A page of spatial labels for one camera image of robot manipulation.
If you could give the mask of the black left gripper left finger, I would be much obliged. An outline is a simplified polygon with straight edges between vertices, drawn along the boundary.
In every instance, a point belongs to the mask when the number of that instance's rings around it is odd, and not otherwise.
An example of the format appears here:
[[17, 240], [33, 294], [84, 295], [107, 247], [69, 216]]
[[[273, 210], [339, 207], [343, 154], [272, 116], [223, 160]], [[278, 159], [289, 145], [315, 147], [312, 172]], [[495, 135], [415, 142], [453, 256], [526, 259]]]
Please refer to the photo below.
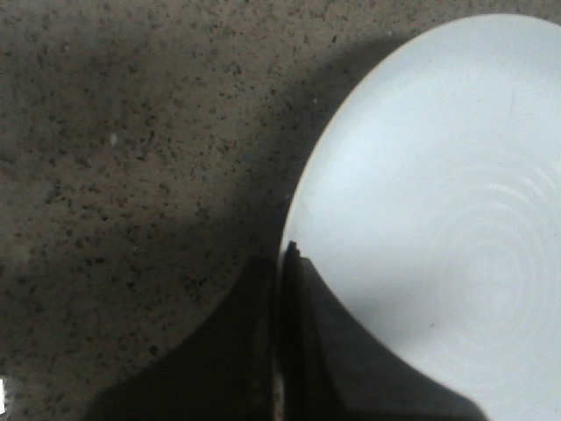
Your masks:
[[100, 393], [89, 420], [273, 419], [275, 266], [252, 257], [225, 299], [185, 341]]

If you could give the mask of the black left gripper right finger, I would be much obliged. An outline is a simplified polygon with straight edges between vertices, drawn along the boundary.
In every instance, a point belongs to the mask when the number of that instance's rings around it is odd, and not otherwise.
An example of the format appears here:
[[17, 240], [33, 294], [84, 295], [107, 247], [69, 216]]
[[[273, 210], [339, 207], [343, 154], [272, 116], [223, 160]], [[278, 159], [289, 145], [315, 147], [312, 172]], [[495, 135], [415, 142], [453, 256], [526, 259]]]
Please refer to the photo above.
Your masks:
[[383, 346], [335, 298], [296, 243], [279, 279], [285, 420], [482, 420], [468, 398]]

